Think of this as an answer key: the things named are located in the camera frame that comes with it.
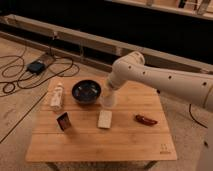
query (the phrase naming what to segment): bowl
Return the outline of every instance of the bowl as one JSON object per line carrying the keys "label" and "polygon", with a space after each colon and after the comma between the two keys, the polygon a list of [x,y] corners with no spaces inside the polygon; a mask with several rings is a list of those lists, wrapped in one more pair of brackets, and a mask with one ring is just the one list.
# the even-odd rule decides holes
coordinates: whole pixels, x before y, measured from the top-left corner
{"label": "bowl", "polygon": [[79,104],[94,104],[101,94],[101,86],[93,80],[82,80],[72,88],[72,96]]}

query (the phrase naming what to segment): tabletop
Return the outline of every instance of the tabletop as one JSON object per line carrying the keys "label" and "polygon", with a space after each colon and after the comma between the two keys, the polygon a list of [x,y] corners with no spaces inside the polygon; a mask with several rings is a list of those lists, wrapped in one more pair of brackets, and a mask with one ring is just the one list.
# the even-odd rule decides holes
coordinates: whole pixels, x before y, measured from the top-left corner
{"label": "tabletop", "polygon": [[[177,155],[170,130],[155,89],[141,83],[127,82],[116,92],[117,105],[111,109],[110,129],[97,127],[101,108],[79,105],[71,95],[74,84],[90,79],[103,85],[104,77],[53,78],[43,101],[26,154],[28,162],[93,162],[176,160]],[[50,99],[53,89],[64,86],[64,106],[53,112]],[[63,132],[57,118],[67,112],[72,127]],[[158,121],[155,126],[134,120],[141,114]]]}

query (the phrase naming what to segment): bottle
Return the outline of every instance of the bottle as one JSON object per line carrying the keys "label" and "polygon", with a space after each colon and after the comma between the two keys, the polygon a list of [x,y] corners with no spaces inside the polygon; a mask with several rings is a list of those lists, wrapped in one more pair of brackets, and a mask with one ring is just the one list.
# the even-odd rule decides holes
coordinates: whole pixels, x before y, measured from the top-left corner
{"label": "bottle", "polygon": [[63,91],[64,87],[62,83],[58,83],[58,85],[53,90],[53,95],[50,102],[50,107],[53,111],[59,111],[63,107]]}

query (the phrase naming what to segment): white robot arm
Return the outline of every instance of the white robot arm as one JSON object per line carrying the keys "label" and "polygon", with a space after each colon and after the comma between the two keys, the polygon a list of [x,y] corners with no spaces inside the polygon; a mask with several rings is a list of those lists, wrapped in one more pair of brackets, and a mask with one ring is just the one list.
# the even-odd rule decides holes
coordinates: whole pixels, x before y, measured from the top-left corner
{"label": "white robot arm", "polygon": [[144,63],[137,51],[116,60],[107,78],[108,92],[112,95],[126,81],[137,81],[213,111],[213,75],[147,67]]}

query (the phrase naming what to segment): small box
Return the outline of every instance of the small box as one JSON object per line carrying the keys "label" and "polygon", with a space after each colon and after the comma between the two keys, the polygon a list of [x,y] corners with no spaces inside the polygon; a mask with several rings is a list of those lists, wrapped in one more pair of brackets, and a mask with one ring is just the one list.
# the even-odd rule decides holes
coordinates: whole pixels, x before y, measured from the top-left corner
{"label": "small box", "polygon": [[98,119],[98,127],[99,128],[110,128],[112,120],[112,112],[107,110],[101,110],[99,119]]}

